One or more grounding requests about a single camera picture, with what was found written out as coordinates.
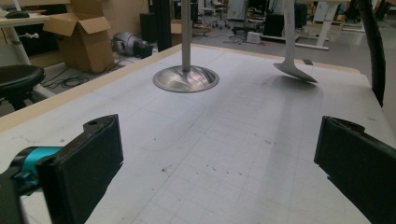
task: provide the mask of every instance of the metal pole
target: metal pole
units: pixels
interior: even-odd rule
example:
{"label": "metal pole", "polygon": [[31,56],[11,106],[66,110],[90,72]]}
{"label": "metal pole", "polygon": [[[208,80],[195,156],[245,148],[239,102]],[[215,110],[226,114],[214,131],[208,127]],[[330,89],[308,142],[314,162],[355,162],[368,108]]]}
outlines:
{"label": "metal pole", "polygon": [[9,27],[9,31],[11,32],[12,37],[12,44],[14,45],[15,50],[17,51],[18,57],[20,58],[21,62],[24,64],[30,64],[29,57],[26,54],[26,51],[23,47],[20,38],[18,37],[17,32],[15,31],[14,27]]}
{"label": "metal pole", "polygon": [[245,1],[245,17],[244,17],[244,28],[247,28],[248,24],[248,0]]}
{"label": "metal pole", "polygon": [[20,3],[18,2],[18,0],[14,0],[14,5],[15,5],[15,8],[17,9],[17,11],[21,11],[21,6],[20,6]]}
{"label": "metal pole", "polygon": [[183,72],[191,70],[191,0],[181,1],[181,58]]}

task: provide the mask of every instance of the floor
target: floor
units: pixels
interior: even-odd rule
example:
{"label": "floor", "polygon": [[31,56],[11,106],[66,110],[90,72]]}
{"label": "floor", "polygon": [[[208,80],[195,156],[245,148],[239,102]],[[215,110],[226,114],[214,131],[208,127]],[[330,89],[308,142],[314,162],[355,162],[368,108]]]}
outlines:
{"label": "floor", "polygon": [[[203,22],[211,23],[215,17],[204,16]],[[243,23],[239,21],[231,21],[231,27],[242,26]],[[386,114],[389,125],[394,133],[396,133],[396,76],[392,76],[393,71],[396,71],[396,63],[393,63],[396,57],[396,17],[387,16],[383,21],[379,21],[380,32],[383,38],[384,53],[387,60],[387,86],[385,90],[385,99],[383,110]],[[317,34],[320,29],[320,24],[308,24],[303,31],[299,31],[302,35]],[[359,70],[366,75],[371,81],[371,60],[370,50],[367,46],[365,33],[343,31],[342,26],[332,26],[328,33],[329,41],[325,42],[325,46],[329,50],[296,48],[296,59],[308,59],[314,63],[328,63],[340,66],[351,67]],[[299,38],[298,43],[316,44],[316,39]],[[273,41],[262,41],[260,44],[251,44],[245,41],[243,35],[234,35],[231,29],[214,28],[207,34],[194,34],[192,43],[216,46],[228,49],[241,49],[245,51],[252,51],[264,53],[275,56],[284,56],[285,45],[283,43]],[[118,62],[118,67],[124,66],[134,61],[136,58],[122,58],[115,54],[115,61]],[[67,68],[64,64],[55,64],[46,68],[47,78],[43,85],[48,86],[51,91],[59,93],[67,91],[70,88],[89,81],[101,75],[105,75],[110,71],[106,71],[101,75],[92,75],[81,73],[75,69]],[[0,106],[0,116],[12,112],[12,107],[3,101]]]}

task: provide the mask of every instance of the table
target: table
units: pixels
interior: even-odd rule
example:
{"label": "table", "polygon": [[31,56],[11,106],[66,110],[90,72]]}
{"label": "table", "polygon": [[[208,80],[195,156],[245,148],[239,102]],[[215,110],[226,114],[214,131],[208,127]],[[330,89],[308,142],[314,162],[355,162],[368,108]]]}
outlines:
{"label": "table", "polygon": [[324,47],[323,43],[326,40],[327,33],[329,32],[330,27],[332,25],[332,21],[334,19],[335,13],[337,11],[338,5],[341,3],[350,2],[350,0],[326,0],[325,2],[327,2],[329,4],[329,7],[327,9],[327,13],[324,18],[322,28],[320,30],[317,44],[316,45],[308,45],[308,44],[296,43],[296,46],[304,47],[304,48],[311,48],[311,49],[325,49],[325,50],[329,49],[329,47]]}
{"label": "table", "polygon": [[[377,3],[377,0],[372,0],[373,11],[375,11],[376,3]],[[352,32],[361,32],[361,33],[365,33],[366,32],[366,30],[364,29],[362,20],[358,24],[344,22],[343,25],[344,26],[352,26],[352,27],[360,28],[360,29],[354,29],[354,28],[343,27],[343,31],[352,31]]]}
{"label": "table", "polygon": [[[11,32],[12,44],[21,59],[21,62],[24,64],[30,64],[29,57],[24,50],[23,44],[18,37],[17,32],[15,31],[15,26],[23,26],[23,25],[33,25],[43,23],[44,21],[48,20],[50,17],[44,15],[32,15],[29,18],[23,19],[6,19],[0,18],[0,28],[7,27]],[[54,95],[53,92],[45,89],[40,84],[34,86],[34,92],[38,94],[39,98],[49,98]]]}
{"label": "table", "polygon": [[[274,68],[282,60],[192,45],[191,64],[220,80],[183,94],[152,83],[181,64],[180,46],[162,51],[0,118],[0,172],[119,114],[124,164],[87,223],[369,223],[313,161],[324,115],[396,146],[366,76],[297,63],[314,85]],[[50,223],[42,192],[22,202],[31,223]]]}

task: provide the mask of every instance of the black panel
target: black panel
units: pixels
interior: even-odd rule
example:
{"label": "black panel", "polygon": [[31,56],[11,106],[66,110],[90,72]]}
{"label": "black panel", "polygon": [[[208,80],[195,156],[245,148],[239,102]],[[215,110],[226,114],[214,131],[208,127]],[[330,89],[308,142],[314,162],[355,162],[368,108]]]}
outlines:
{"label": "black panel", "polygon": [[148,42],[157,41],[157,25],[155,13],[140,14],[140,29],[142,31],[142,39]]}
{"label": "black panel", "polygon": [[84,133],[36,163],[52,223],[84,223],[121,168],[118,116],[92,120]]}
{"label": "black panel", "polygon": [[303,26],[306,26],[307,15],[308,7],[306,4],[294,4],[295,28],[303,28]]}
{"label": "black panel", "polygon": [[154,0],[154,6],[158,34],[157,45],[158,51],[161,52],[172,47],[169,2]]}
{"label": "black panel", "polygon": [[396,223],[396,149],[350,121],[323,117],[314,162],[372,223]]}
{"label": "black panel", "polygon": [[268,14],[264,24],[264,35],[282,36],[284,26],[283,14]]}
{"label": "black panel", "polygon": [[18,186],[11,178],[19,170],[7,171],[0,175],[0,223],[23,224],[25,219],[21,210]]}
{"label": "black panel", "polygon": [[[176,20],[181,20],[181,3],[174,1],[174,15]],[[191,3],[191,20],[198,23],[198,3]]]}
{"label": "black panel", "polygon": [[154,0],[148,0],[148,12],[155,12]]}
{"label": "black panel", "polygon": [[249,7],[265,8],[266,3],[267,3],[266,0],[248,0]]}

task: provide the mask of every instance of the office chair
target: office chair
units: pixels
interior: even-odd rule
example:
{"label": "office chair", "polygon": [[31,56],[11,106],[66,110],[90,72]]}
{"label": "office chair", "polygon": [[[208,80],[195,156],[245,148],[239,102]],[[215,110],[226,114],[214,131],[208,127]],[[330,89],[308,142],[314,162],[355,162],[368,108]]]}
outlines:
{"label": "office chair", "polygon": [[0,98],[8,100],[15,110],[26,107],[24,100],[32,98],[33,87],[39,84],[46,74],[44,69],[34,65],[10,65],[0,67]]}
{"label": "office chair", "polygon": [[220,2],[219,0],[212,0],[211,3],[216,10],[219,10],[219,18],[212,22],[213,27],[219,27],[219,29],[221,30],[224,26],[230,29],[230,23],[228,23],[227,19],[224,19],[223,17],[224,9],[227,8],[228,4],[224,3],[224,0],[222,0],[222,2]]}

